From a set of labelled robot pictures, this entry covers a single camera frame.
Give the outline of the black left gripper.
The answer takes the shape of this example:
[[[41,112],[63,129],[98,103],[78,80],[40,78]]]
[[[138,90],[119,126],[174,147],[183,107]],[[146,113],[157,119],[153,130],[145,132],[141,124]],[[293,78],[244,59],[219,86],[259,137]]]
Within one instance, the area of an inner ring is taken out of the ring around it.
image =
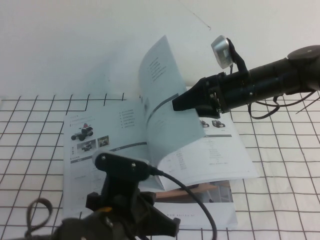
[[[117,196],[103,202],[103,197],[92,192],[86,197],[86,208],[99,212],[103,222],[114,229],[121,225],[127,237],[178,235],[181,220],[169,218],[154,207],[156,193],[138,192],[131,197]]]

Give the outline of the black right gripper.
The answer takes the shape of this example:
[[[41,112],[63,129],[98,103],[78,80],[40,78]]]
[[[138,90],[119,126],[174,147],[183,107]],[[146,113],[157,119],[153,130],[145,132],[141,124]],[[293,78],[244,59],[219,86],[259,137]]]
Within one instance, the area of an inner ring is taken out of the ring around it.
[[[219,110],[227,113],[232,109],[253,102],[253,82],[249,71],[238,71],[226,75],[221,72],[206,79],[200,79],[193,87],[172,100],[174,111],[196,109],[199,117],[219,119],[220,113],[210,100],[210,93],[216,93]]]

